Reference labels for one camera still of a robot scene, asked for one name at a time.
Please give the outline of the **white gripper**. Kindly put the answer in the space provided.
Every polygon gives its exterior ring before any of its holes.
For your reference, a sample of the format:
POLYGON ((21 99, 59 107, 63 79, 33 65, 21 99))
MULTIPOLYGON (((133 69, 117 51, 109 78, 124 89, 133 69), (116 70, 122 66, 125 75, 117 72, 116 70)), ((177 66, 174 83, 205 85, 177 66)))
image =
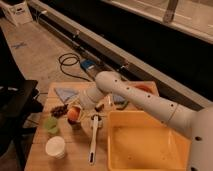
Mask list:
POLYGON ((76 108, 79 108, 80 109, 80 115, 78 117, 78 120, 76 122, 81 122, 82 120, 84 120, 88 115, 89 115, 89 111, 84 109, 82 107, 82 105, 78 102, 72 102, 68 105, 68 110, 71 108, 71 107, 76 107, 76 108))

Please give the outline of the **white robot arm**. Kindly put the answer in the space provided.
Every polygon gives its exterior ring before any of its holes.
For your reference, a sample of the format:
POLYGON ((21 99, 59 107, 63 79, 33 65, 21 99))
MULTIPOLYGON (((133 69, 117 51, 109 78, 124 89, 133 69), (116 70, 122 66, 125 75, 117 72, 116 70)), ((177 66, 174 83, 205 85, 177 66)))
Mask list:
POLYGON ((213 106, 199 111, 126 84, 116 72, 102 71, 93 87, 81 91, 75 103, 93 109, 105 96, 114 93, 142 108, 155 119, 191 140, 187 171, 213 171, 213 106))

